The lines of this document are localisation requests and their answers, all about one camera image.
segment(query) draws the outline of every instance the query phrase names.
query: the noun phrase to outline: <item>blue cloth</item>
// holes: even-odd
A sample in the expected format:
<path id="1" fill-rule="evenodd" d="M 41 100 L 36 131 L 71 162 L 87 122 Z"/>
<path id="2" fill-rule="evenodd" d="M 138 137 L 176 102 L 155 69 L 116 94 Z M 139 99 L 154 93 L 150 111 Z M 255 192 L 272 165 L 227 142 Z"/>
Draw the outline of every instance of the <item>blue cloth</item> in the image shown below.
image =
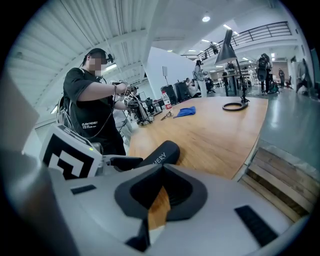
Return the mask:
<path id="1" fill-rule="evenodd" d="M 190 116 L 194 115 L 196 113 L 196 107 L 186 107 L 186 108 L 181 108 L 178 115 L 175 116 L 174 118 L 179 118 L 179 117 L 184 117 L 184 116 Z"/>

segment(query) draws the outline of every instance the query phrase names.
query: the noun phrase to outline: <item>black lamp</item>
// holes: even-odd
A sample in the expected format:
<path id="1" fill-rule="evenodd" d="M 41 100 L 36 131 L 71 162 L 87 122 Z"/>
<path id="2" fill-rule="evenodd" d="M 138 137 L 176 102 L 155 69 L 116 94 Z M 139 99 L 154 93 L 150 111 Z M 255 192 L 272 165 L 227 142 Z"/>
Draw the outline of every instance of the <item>black lamp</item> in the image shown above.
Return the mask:
<path id="1" fill-rule="evenodd" d="M 246 87 L 245 82 L 242 77 L 238 58 L 236 56 L 234 49 L 232 48 L 232 46 L 230 44 L 231 38 L 232 38 L 232 33 L 233 33 L 233 31 L 231 29 L 228 29 L 226 31 L 221 50 L 218 54 L 218 57 L 215 60 L 215 65 L 221 65 L 221 64 L 224 64 L 227 62 L 232 62 L 232 61 L 236 60 L 236 64 L 238 66 L 239 73 L 240 73 L 240 84 L 241 84 L 241 88 L 242 88 L 241 103 L 238 103 L 238 102 L 227 103 L 222 108 L 226 111 L 239 111 L 239 110 L 243 110 L 246 107 L 248 107 L 249 100 L 246 99 L 247 87 Z M 234 105 L 239 106 L 239 108 L 226 108 L 227 106 L 231 106 L 231 105 L 232 106 L 234 106 Z"/>

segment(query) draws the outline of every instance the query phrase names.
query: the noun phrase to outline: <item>wooden tabletop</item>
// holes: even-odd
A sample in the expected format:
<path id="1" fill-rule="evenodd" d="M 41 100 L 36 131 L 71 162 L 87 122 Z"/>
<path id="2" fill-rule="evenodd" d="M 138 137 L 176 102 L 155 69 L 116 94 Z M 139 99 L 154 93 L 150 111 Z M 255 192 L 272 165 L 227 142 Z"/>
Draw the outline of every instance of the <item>wooden tabletop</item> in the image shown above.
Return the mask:
<path id="1" fill-rule="evenodd" d="M 164 141 L 180 147 L 179 166 L 232 179 L 249 156 L 260 133 L 267 112 L 268 100 L 248 98 L 249 106 L 242 111 L 224 111 L 226 103 L 240 102 L 240 97 L 193 98 L 173 106 L 174 116 L 180 109 L 195 106 L 196 114 L 160 119 L 134 131 L 129 155 L 146 158 Z M 149 229 L 166 223 L 170 210 L 164 188 L 149 209 Z"/>

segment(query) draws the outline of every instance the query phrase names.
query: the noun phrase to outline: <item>hand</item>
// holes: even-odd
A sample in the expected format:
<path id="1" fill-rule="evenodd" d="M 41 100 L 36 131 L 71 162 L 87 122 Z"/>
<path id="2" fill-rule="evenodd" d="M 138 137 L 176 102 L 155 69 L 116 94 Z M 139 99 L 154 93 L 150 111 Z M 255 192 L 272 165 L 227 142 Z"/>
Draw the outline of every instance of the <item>hand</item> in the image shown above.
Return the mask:
<path id="1" fill-rule="evenodd" d="M 122 82 L 116 86 L 115 92 L 117 94 L 124 94 L 126 89 L 127 89 L 127 85 L 124 82 Z"/>

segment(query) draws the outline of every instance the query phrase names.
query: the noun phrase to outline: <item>black speaker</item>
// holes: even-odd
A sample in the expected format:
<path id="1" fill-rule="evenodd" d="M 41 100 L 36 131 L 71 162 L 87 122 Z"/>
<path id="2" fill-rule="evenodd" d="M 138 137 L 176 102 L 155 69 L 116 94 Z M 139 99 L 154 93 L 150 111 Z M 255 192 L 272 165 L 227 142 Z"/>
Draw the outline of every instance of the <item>black speaker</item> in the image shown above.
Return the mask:
<path id="1" fill-rule="evenodd" d="M 177 82 L 174 86 L 178 102 L 183 102 L 191 98 L 186 82 Z"/>
<path id="2" fill-rule="evenodd" d="M 177 97 L 176 97 L 176 93 L 174 91 L 174 88 L 172 87 L 172 85 L 166 85 L 163 86 L 161 88 L 161 90 L 164 90 L 166 92 L 166 94 L 168 95 L 169 99 L 170 99 L 170 103 L 171 105 L 175 105 L 177 104 Z"/>

